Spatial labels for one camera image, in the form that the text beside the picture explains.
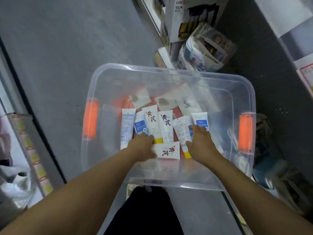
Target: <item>person's left arm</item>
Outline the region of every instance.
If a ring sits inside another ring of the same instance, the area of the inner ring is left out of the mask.
[[[52,192],[0,235],[97,234],[132,166],[156,157],[152,142],[152,135],[137,135],[127,148]]]

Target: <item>blue label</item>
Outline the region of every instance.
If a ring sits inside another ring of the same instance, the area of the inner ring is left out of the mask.
[[[189,126],[188,126],[188,129],[189,129],[189,133],[190,133],[190,136],[191,136],[191,139],[192,139],[194,132],[189,128],[190,126],[192,126],[192,125],[189,125]]]
[[[197,125],[200,127],[205,127],[209,131],[209,124],[207,120],[196,120]]]
[[[146,135],[149,135],[149,130],[146,126],[146,122],[144,120],[141,120],[137,123],[135,123],[135,128],[136,128],[136,132],[137,134],[141,134],[142,132],[144,132]]]

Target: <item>floor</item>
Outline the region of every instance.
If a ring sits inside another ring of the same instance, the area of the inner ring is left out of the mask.
[[[82,173],[81,130],[93,71],[110,62],[155,66],[161,47],[132,0],[0,0],[0,36],[67,180]],[[241,234],[220,192],[168,192],[185,234]],[[123,184],[100,233],[125,194]]]

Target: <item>plastic storage bin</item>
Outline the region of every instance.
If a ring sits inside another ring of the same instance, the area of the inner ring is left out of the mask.
[[[91,79],[81,146],[83,169],[88,170],[119,151],[122,108],[136,108],[138,101],[151,101],[148,105],[153,105],[155,100],[174,106],[176,101],[186,98],[197,101],[201,110],[208,112],[213,142],[225,158],[250,177],[255,145],[255,94],[247,79],[112,63],[99,67]],[[209,169],[191,158],[156,158],[137,163],[126,181],[224,189]]]

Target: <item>yellow band on tube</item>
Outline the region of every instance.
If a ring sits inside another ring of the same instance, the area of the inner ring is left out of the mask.
[[[157,138],[153,141],[154,144],[157,144],[157,143],[163,143],[163,140],[162,138]]]
[[[188,159],[188,158],[191,158],[190,156],[190,153],[187,151],[187,152],[184,152],[184,155],[185,155],[185,158]]]

